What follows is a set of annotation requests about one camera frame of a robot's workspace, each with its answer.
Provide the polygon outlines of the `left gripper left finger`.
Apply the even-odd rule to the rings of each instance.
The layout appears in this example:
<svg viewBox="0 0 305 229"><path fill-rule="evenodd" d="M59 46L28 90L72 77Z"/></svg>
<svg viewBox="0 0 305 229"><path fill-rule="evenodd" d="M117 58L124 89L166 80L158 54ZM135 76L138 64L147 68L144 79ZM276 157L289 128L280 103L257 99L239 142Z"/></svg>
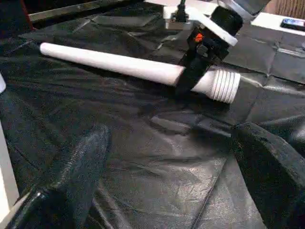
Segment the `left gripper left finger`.
<svg viewBox="0 0 305 229"><path fill-rule="evenodd" d="M111 147L105 125L93 126L58 153L6 216L8 229L81 229Z"/></svg>

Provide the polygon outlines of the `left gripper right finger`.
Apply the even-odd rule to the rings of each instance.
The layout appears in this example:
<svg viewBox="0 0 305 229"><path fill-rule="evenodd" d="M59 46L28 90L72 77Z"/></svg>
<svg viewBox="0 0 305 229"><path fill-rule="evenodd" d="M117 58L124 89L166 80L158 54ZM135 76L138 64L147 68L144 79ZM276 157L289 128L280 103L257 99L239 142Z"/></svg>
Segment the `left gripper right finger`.
<svg viewBox="0 0 305 229"><path fill-rule="evenodd" d="M232 128L232 147L248 192L269 229L305 227L305 159L254 123Z"/></svg>

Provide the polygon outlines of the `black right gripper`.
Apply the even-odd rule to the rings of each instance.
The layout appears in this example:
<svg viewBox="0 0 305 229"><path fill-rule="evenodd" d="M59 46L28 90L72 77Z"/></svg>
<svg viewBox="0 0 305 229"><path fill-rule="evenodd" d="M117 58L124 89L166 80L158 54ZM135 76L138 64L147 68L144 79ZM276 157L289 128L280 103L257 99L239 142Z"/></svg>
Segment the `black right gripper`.
<svg viewBox="0 0 305 229"><path fill-rule="evenodd" d="M175 86L177 96L190 92L211 64L219 64L229 54L229 44L208 28L196 26L187 39L188 50L181 64L184 67Z"/></svg>

